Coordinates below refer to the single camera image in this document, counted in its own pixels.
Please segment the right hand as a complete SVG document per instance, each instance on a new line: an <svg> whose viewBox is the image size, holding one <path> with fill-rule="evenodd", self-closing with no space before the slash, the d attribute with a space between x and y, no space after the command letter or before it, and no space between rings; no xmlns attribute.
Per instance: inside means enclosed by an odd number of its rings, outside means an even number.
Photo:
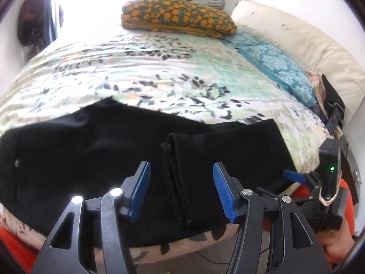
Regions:
<svg viewBox="0 0 365 274"><path fill-rule="evenodd" d="M346 219L342 221L338 231L323 229L316 232L315 235L323 248L328 262L333 264L342 262L355 243Z"/></svg>

